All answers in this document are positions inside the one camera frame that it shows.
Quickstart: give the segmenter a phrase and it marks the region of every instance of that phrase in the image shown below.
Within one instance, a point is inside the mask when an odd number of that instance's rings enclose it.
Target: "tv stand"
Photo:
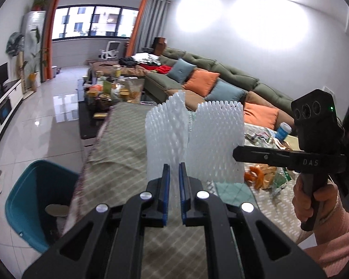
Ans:
[[[21,80],[4,84],[0,91],[0,141],[9,125],[10,120],[22,103]]]

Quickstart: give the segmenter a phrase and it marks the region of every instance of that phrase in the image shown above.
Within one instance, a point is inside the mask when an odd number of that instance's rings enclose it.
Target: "office chair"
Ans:
[[[100,49],[101,54],[98,57],[103,60],[117,59],[117,55],[119,53],[118,51],[119,45],[120,45],[120,42],[118,41],[108,42],[106,46],[106,50]]]

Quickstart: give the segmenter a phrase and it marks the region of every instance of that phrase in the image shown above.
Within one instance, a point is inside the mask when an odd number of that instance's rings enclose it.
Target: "sofa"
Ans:
[[[201,70],[219,73],[220,79],[236,87],[244,89],[247,92],[247,96],[243,98],[243,101],[241,101],[242,103],[247,101],[249,103],[282,110],[283,112],[281,113],[284,114],[283,119],[286,119],[285,121],[287,122],[288,118],[290,118],[289,120],[293,125],[293,113],[291,110],[292,98],[289,96],[265,85],[264,83],[261,83],[258,78],[255,78],[242,70],[187,51],[167,47],[163,54],[160,55],[159,61],[162,65],[172,67],[180,58],[190,64],[195,65]],[[195,111],[199,103],[205,102],[204,97],[190,90],[184,90],[182,84],[169,78],[165,74],[160,74],[153,71],[145,72],[144,88],[161,102],[166,101],[169,96],[173,95],[179,90],[183,90],[185,91],[185,104],[190,111]]]

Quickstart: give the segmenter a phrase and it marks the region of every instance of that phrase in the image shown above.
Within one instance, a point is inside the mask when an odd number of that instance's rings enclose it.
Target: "hand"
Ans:
[[[295,214],[298,220],[303,223],[313,216],[312,200],[302,190],[302,178],[299,175],[293,188],[295,196],[292,204],[295,208]],[[324,202],[320,219],[326,218],[336,205],[338,188],[336,184],[328,184],[314,192],[314,198],[317,201]]]

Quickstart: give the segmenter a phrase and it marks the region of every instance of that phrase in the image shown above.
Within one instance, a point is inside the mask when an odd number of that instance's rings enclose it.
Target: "floor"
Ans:
[[[87,66],[62,68],[55,79],[42,83],[22,102],[0,142],[0,169],[4,173],[0,194],[0,259],[17,278],[39,257],[9,226],[6,199],[26,167],[46,159],[75,172],[82,167],[76,81]]]

